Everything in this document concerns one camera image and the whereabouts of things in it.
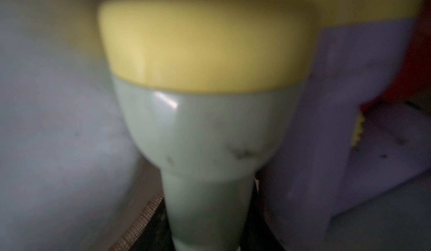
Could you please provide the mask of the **red flashlight top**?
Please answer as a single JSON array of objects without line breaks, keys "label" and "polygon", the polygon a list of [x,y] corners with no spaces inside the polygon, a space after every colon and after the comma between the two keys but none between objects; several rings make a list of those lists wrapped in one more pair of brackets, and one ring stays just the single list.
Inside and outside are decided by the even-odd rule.
[{"label": "red flashlight top", "polygon": [[360,106],[362,113],[378,102],[398,103],[431,86],[431,0],[424,0],[405,60],[395,79],[374,100]]}]

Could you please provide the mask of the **purple flashlight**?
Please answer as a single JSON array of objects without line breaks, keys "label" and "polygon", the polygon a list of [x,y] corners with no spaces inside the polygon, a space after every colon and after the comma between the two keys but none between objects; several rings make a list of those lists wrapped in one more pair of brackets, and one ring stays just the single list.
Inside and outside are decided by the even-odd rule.
[{"label": "purple flashlight", "polygon": [[399,71],[424,0],[309,0],[322,29],[284,140],[259,174],[267,225],[286,251],[323,242],[360,106]]}]

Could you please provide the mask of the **pale green flashlight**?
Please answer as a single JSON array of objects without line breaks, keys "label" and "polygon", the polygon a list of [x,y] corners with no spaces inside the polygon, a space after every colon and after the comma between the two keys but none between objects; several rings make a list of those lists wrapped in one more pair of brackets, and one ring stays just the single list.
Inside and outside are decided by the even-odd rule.
[{"label": "pale green flashlight", "polygon": [[320,30],[306,0],[107,0],[131,137],[161,171],[178,251],[235,251],[256,172],[292,119]]}]

